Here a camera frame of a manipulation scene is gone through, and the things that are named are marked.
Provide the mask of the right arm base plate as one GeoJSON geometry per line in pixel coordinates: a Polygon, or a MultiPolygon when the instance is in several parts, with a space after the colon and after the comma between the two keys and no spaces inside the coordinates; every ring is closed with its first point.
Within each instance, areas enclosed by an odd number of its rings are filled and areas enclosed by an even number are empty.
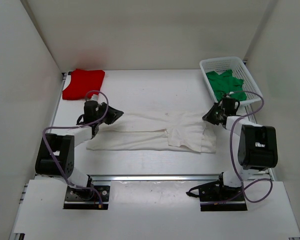
{"type": "Polygon", "coordinates": [[[222,178],[190,188],[186,195],[199,198],[201,212],[247,211],[246,200],[240,187],[225,186],[222,178]]]}

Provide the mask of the white plastic basket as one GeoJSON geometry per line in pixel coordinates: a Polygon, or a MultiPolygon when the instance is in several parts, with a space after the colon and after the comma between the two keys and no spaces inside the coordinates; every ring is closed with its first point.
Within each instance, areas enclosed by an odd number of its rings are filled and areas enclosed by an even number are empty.
{"type": "Polygon", "coordinates": [[[244,62],[236,56],[204,59],[199,62],[203,81],[217,103],[225,94],[247,106],[261,100],[262,93],[244,62]]]}

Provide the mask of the red t shirt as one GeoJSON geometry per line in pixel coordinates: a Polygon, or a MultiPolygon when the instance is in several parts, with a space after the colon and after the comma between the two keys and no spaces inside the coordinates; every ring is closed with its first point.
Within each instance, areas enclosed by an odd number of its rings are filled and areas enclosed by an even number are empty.
{"type": "Polygon", "coordinates": [[[103,70],[74,70],[69,85],[62,91],[62,99],[81,100],[90,91],[100,91],[105,74],[103,70]]]}

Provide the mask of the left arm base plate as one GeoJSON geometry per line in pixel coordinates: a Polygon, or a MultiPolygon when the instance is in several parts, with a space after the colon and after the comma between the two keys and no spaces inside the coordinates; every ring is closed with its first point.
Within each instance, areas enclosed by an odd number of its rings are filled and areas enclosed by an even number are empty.
{"type": "Polygon", "coordinates": [[[67,187],[64,197],[63,209],[65,210],[108,210],[111,185],[110,183],[93,183],[94,189],[101,196],[102,204],[100,204],[99,196],[93,190],[85,190],[67,187]]]}

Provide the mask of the green t shirt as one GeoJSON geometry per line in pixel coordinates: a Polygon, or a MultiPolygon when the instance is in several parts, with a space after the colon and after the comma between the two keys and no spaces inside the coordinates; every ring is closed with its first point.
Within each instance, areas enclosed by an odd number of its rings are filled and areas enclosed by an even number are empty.
{"type": "Polygon", "coordinates": [[[234,77],[231,69],[220,74],[210,71],[206,73],[206,76],[217,101],[220,101],[229,92],[236,92],[235,99],[240,102],[247,100],[247,95],[243,92],[244,80],[234,77]]]}

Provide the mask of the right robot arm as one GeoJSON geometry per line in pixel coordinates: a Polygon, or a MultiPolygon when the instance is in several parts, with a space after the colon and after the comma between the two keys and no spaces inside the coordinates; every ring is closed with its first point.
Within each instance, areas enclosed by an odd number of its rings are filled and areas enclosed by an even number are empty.
{"type": "Polygon", "coordinates": [[[192,187],[186,195],[199,198],[205,205],[225,204],[245,196],[244,181],[251,175],[278,163],[277,135],[273,126],[253,123],[237,114],[240,102],[226,94],[215,103],[202,119],[222,125],[230,131],[230,138],[239,136],[237,154],[229,143],[232,169],[222,172],[216,181],[192,187]]]}

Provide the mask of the white t shirt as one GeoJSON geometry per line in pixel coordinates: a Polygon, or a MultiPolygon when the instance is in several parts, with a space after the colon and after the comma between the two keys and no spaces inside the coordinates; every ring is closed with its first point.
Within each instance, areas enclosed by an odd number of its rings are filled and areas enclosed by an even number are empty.
{"type": "Polygon", "coordinates": [[[197,111],[126,112],[102,124],[87,142],[91,151],[177,151],[214,154],[217,137],[197,111]]]}

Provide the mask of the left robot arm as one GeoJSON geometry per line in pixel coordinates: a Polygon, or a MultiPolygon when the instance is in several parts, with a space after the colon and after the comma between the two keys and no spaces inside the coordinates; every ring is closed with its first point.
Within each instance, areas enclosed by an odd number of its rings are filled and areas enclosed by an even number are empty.
{"type": "Polygon", "coordinates": [[[46,130],[43,132],[35,172],[38,175],[59,178],[83,200],[90,200],[97,195],[97,191],[91,176],[75,167],[75,147],[93,139],[100,125],[112,125],[123,115],[123,111],[109,106],[106,102],[86,101],[83,114],[78,117],[75,127],[69,128],[69,134],[58,135],[47,133],[46,130]]]}

